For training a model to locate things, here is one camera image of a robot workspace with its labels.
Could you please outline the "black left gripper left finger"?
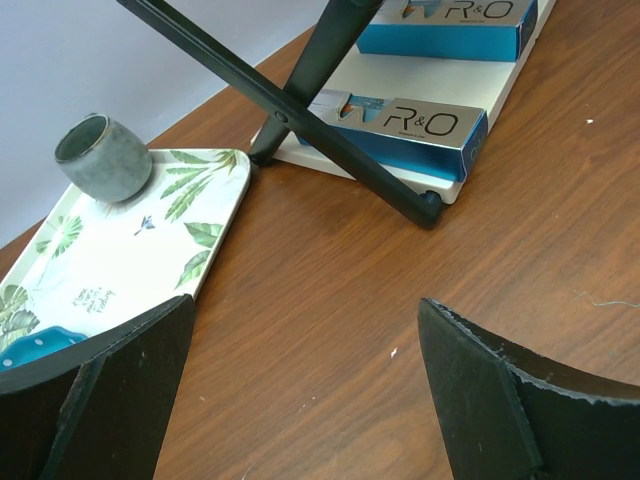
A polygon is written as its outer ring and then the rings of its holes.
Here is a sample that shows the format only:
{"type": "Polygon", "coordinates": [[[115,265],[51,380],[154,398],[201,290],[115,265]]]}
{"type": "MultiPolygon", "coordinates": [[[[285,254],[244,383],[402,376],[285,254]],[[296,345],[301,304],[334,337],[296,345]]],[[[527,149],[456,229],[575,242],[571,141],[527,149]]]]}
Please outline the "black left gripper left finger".
{"type": "Polygon", "coordinates": [[[1,374],[4,479],[150,479],[196,320],[189,294],[1,374]]]}

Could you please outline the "silver toothpaste box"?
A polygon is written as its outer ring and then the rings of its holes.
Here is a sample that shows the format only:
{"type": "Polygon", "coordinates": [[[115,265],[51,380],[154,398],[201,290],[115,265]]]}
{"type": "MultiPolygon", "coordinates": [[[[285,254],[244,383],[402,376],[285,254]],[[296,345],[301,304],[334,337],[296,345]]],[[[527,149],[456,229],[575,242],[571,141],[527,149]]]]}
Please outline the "silver toothpaste box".
{"type": "Polygon", "coordinates": [[[488,134],[482,108],[323,89],[309,111],[376,162],[464,182],[488,134]]]}
{"type": "Polygon", "coordinates": [[[356,41],[363,54],[515,62],[536,1],[385,1],[356,41]]]}

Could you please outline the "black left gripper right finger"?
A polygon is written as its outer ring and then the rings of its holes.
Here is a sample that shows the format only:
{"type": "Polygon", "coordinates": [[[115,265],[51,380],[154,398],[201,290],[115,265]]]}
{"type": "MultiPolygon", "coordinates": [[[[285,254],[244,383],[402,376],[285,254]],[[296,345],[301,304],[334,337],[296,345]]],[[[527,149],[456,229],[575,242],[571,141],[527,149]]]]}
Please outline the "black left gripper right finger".
{"type": "Polygon", "coordinates": [[[421,351],[456,479],[636,479],[639,388],[541,356],[434,299],[421,351]]]}

